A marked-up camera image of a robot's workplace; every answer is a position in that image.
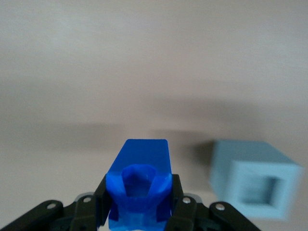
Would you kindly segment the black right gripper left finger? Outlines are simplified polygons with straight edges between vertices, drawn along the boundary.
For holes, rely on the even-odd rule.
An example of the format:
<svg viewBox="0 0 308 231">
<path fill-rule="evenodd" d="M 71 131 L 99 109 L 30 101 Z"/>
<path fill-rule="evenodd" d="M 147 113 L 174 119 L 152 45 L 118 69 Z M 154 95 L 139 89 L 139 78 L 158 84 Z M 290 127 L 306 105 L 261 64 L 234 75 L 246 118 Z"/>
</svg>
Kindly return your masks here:
<svg viewBox="0 0 308 231">
<path fill-rule="evenodd" d="M 111 204 L 104 177 L 94 193 L 82 194 L 68 206 L 57 200 L 44 201 L 1 230 L 97 231 L 105 225 Z"/>
</svg>

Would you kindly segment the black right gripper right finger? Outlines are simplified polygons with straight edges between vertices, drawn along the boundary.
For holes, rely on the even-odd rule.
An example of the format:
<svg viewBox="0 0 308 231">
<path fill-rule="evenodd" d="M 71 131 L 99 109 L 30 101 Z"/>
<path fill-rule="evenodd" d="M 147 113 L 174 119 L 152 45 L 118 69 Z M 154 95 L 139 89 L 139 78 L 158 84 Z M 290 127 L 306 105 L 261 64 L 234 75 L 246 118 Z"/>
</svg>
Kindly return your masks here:
<svg viewBox="0 0 308 231">
<path fill-rule="evenodd" d="M 180 177 L 172 175 L 171 217 L 167 231 L 258 231 L 259 228 L 231 204 L 213 202 L 209 207 L 183 193 Z"/>
</svg>

